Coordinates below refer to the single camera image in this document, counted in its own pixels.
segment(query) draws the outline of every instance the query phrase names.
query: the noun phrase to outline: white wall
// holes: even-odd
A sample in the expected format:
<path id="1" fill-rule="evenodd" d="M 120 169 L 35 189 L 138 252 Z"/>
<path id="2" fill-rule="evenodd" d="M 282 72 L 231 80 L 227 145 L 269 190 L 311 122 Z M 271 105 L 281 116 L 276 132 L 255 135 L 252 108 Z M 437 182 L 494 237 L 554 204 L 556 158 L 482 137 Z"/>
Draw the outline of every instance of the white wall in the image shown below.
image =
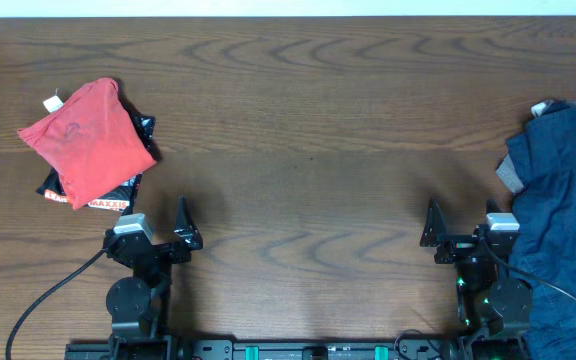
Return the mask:
<path id="1" fill-rule="evenodd" d="M 576 0 L 0 0 L 0 17 L 576 15 Z"/>

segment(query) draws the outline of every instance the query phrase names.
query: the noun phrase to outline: folded red cloth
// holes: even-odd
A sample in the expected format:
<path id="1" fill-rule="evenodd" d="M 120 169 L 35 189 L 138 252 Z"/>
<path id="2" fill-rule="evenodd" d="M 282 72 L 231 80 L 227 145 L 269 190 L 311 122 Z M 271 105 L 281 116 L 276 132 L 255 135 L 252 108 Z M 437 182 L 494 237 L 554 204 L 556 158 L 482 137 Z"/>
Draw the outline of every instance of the folded red cloth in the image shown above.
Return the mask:
<path id="1" fill-rule="evenodd" d="M 155 164 L 108 78 L 85 84 L 19 137 L 57 170 L 75 210 Z"/>

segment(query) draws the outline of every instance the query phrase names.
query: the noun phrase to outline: cable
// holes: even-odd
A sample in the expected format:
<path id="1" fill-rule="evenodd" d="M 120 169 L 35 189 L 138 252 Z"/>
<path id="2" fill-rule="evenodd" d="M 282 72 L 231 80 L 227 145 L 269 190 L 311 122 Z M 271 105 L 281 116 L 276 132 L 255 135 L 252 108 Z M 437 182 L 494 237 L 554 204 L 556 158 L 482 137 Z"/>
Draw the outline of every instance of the cable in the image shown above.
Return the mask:
<path id="1" fill-rule="evenodd" d="M 407 330 L 404 330 L 404 331 L 401 332 L 401 334 L 399 334 L 399 336 L 397 336 L 397 339 L 395 339 L 395 348 L 399 348 L 399 338 L 401 338 L 403 335 L 405 335 L 406 333 L 409 333 L 409 332 L 415 332 L 415 333 L 424 335 L 423 332 L 421 332 L 421 331 L 419 331 L 419 330 L 417 330 L 417 329 L 407 329 Z M 433 345 L 433 344 L 430 342 L 430 340 L 426 340 L 426 341 L 428 342 L 428 345 L 429 345 L 433 350 L 435 350 L 435 351 L 437 352 L 437 354 L 440 354 L 440 355 L 441 355 L 441 351 L 439 351 L 439 349 L 438 349 L 435 345 Z"/>
<path id="2" fill-rule="evenodd" d="M 536 281 L 536 282 L 538 282 L 538 283 L 540 283 L 540 284 L 542 284 L 542 285 L 546 285 L 546 286 L 548 286 L 548 287 L 550 287 L 550 288 L 552 288 L 552 289 L 554 289 L 554 290 L 557 290 L 557 291 L 559 291 L 560 293 L 568 296 L 569 298 L 573 299 L 573 300 L 576 302 L 576 296 L 574 296 L 573 294 L 569 293 L 568 291 L 560 288 L 559 286 L 557 286 L 557 285 L 555 285 L 555 284 L 553 284 L 553 283 L 551 283 L 551 282 L 549 282 L 549 281 L 547 281 L 547 280 L 544 280 L 544 279 L 542 279 L 542 278 L 540 278 L 540 277 L 537 277 L 537 276 L 535 276 L 535 275 L 533 275 L 533 274 L 531 274 L 531 273 L 529 273 L 529 272 L 525 272 L 525 271 L 523 271 L 523 270 L 521 270 L 521 269 L 517 269 L 516 267 L 514 267 L 514 266 L 508 264 L 507 262 L 501 260 L 501 259 L 499 258 L 499 256 L 497 256 L 497 255 L 492 251 L 492 249 L 490 248 L 490 246 L 488 245 L 488 242 L 487 242 L 486 240 L 481 241 L 481 243 L 484 244 L 484 248 L 485 248 L 486 251 L 488 252 L 488 255 L 490 255 L 490 256 L 493 258 L 493 260 L 495 260 L 495 262 L 496 262 L 497 264 L 505 267 L 506 269 L 508 269 L 508 270 L 510 270 L 510 271 L 513 271 L 513 272 L 516 272 L 516 273 L 518 273 L 518 274 L 520 274 L 520 275 L 523 275 L 524 277 L 526 277 L 526 278 L 528 278 L 528 279 L 530 279 L 530 280 L 534 280 L 534 281 Z"/>
<path id="3" fill-rule="evenodd" d="M 30 315 L 30 313 L 33 312 L 33 310 L 35 310 L 35 308 L 39 306 L 39 304 L 41 304 L 44 300 L 46 300 L 48 296 L 50 296 L 55 291 L 59 290 L 60 287 L 66 285 L 70 280 L 74 279 L 77 275 L 84 272 L 84 270 L 86 270 L 90 265 L 92 265 L 95 261 L 97 261 L 97 259 L 99 259 L 99 257 L 103 255 L 105 251 L 106 251 L 105 249 L 99 250 L 99 252 L 95 256 L 93 256 L 90 260 L 88 260 L 85 264 L 83 264 L 79 269 L 75 270 L 72 274 L 68 275 L 68 277 L 57 283 L 57 285 L 53 286 L 50 290 L 46 291 L 43 295 L 39 297 L 39 299 L 35 300 L 35 302 L 28 307 L 28 309 L 24 312 L 24 314 L 21 315 L 19 320 L 17 320 L 15 327 L 13 327 L 12 331 L 10 332 L 10 336 L 8 336 L 8 342 L 6 343 L 6 360 L 12 360 L 12 342 L 15 340 L 15 335 L 17 335 L 17 331 L 19 331 L 21 324 L 24 323 L 28 315 Z"/>

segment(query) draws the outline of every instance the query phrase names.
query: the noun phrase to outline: wooden table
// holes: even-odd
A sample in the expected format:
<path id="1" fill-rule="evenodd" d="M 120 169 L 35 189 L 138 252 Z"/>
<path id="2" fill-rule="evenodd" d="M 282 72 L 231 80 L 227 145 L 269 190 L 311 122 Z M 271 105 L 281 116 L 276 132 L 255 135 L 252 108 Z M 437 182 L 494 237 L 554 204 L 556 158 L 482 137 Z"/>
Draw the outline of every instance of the wooden table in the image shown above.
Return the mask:
<path id="1" fill-rule="evenodd" d="M 175 269 L 171 324 L 238 338 L 394 338 L 456 322 L 454 272 L 418 246 L 430 196 L 455 229 L 508 204 L 504 140 L 576 99 L 576 18 L 0 20 L 0 359 L 12 325 L 101 246 L 118 213 L 34 193 L 16 134 L 110 76 L 157 117 L 136 210 L 174 239 L 186 195 L 205 249 Z M 102 258 L 27 320 L 15 359 L 104 339 Z"/>

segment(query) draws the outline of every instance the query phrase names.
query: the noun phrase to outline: blue fabric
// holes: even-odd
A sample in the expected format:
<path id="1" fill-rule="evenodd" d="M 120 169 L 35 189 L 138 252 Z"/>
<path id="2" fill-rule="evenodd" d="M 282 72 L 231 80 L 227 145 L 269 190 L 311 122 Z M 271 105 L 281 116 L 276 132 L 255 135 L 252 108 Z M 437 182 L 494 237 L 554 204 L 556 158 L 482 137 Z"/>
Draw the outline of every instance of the blue fabric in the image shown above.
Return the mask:
<path id="1" fill-rule="evenodd" d="M 520 237 L 512 265 L 576 295 L 576 107 L 532 120 L 507 141 L 524 190 L 513 213 Z M 534 359 L 576 358 L 576 303 L 533 283 L 531 330 L 525 339 Z"/>

